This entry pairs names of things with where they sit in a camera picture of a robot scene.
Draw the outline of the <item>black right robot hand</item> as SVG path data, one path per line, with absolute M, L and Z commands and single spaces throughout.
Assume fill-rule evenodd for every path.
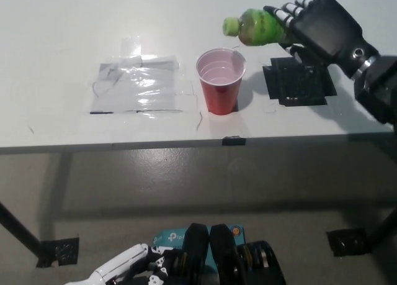
M 264 10 L 316 58 L 337 65 L 350 79 L 361 77 L 380 55 L 336 0 L 295 0 Z

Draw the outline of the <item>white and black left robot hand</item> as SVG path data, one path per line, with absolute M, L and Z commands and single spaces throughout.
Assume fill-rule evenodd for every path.
M 132 279 L 137 274 L 152 271 L 148 277 L 148 284 L 165 284 L 171 275 L 171 268 L 182 251 L 172 247 L 151 247 L 139 243 L 115 256 L 102 266 L 95 269 L 91 275 L 78 284 L 121 284 Z

